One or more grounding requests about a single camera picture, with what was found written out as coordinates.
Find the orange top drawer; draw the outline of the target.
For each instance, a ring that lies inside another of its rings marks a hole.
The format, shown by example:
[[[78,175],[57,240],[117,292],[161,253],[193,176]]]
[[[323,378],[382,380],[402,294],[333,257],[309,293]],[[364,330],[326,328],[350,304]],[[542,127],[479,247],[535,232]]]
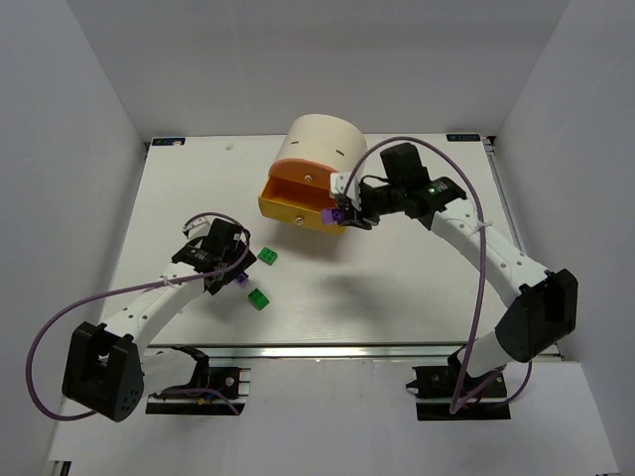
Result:
[[[265,196],[309,196],[329,193],[330,176],[336,169],[298,158],[276,161],[262,190]]]

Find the yellow drawer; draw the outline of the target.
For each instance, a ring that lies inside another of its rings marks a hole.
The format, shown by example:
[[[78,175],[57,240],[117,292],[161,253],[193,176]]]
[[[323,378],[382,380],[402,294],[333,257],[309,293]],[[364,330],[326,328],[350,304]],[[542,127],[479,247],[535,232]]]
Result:
[[[264,217],[332,235],[342,235],[344,228],[324,224],[321,212],[335,207],[326,189],[282,178],[269,177],[258,205]]]

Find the cream drawer cabinet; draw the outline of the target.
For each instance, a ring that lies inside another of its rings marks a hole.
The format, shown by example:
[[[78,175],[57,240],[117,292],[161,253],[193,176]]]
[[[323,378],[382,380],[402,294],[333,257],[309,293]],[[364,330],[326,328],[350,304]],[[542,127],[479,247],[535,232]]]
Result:
[[[298,158],[348,173],[366,150],[365,137],[354,125],[333,116],[308,114],[294,121],[273,164]]]

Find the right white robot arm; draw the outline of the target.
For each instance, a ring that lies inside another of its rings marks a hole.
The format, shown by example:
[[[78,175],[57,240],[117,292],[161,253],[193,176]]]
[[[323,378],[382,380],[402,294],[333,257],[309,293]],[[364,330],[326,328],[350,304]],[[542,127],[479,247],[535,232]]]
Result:
[[[487,224],[475,189],[448,177],[431,178],[417,147],[403,142],[380,154],[385,175],[378,186],[350,173],[333,173],[329,193],[336,222],[370,230],[384,215],[402,213],[445,240],[479,274],[506,307],[489,333],[470,340],[448,360],[469,384],[511,363],[533,360],[573,333],[578,281],[533,260]]]

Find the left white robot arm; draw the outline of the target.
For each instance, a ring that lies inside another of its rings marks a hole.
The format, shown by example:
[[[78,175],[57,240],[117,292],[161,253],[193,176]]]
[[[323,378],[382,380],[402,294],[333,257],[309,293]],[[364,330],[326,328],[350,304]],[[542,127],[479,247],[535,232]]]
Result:
[[[71,336],[63,395],[113,421],[131,415],[146,396],[189,397],[210,387],[209,359],[177,344],[149,353],[155,337],[192,301],[215,295],[250,267],[248,231],[234,220],[198,217],[184,228],[187,242],[159,280],[98,324]]]

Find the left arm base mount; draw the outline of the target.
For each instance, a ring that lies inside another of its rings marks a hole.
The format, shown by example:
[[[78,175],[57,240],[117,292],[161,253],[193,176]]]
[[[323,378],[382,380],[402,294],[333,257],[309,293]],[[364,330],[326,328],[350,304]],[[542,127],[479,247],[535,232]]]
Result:
[[[148,415],[238,417],[251,370],[218,363],[200,349],[177,345],[142,358]]]

